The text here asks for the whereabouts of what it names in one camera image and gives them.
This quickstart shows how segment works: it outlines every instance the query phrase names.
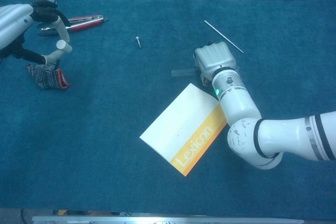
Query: work glove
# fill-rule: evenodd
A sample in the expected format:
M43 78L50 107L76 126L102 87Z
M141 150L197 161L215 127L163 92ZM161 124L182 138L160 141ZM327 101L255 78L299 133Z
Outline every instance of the work glove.
M69 83L62 70L57 69L58 61L47 65L27 65L35 83L42 89L67 89Z

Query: screw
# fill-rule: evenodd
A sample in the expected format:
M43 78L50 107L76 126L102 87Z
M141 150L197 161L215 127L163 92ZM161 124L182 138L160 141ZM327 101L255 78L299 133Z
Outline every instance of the screw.
M136 38L135 38L136 40L137 40L137 42L138 42L138 45L139 45L139 48L141 48L141 44L140 44L140 37L139 36L136 36Z
M231 84L232 82L233 82L233 80L232 80L231 77L227 78L226 83Z

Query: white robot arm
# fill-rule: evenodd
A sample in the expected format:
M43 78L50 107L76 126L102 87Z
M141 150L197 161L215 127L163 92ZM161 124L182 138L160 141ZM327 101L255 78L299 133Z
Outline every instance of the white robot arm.
M195 65L212 86L230 126L233 152L259 169L277 166L284 152L313 161L336 160L336 112L294 120L263 120L224 42L198 48Z
M0 7L0 58L14 54L38 64L49 64L57 61L65 52L72 48L69 34L65 24L70 25L68 19L56 10L57 5L45 0L38 0L31 5L15 4ZM24 33L33 24L38 22L51 22L55 25L61 42L57 43L57 50L49 55L40 55L24 49Z

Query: red handle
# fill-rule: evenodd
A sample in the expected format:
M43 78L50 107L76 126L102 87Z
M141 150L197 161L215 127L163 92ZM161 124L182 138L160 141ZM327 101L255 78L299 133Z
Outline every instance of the red handle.
M97 21L94 21L94 22L90 22L90 23L87 23L87 24L80 25L80 26L71 27L70 30L71 31L80 31L80 30L83 30L83 29L86 29L86 28L89 28L89 27L92 27L92 26L98 26L102 23L103 23L103 20L97 20Z

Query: robot finger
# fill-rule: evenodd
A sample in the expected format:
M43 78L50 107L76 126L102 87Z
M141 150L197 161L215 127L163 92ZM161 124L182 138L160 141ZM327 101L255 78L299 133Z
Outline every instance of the robot finger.
M57 4L50 2L48 0L37 0L34 1L31 6L33 8L39 8L39 7L51 7L51 8L57 8Z
M54 22L58 19L57 14L46 8L35 8L30 15L34 21L37 22Z
M64 23L65 26L71 26L70 21L67 19L67 17L63 13L61 13L57 9L54 9L54 13L61 18L61 20L63 21L63 23Z

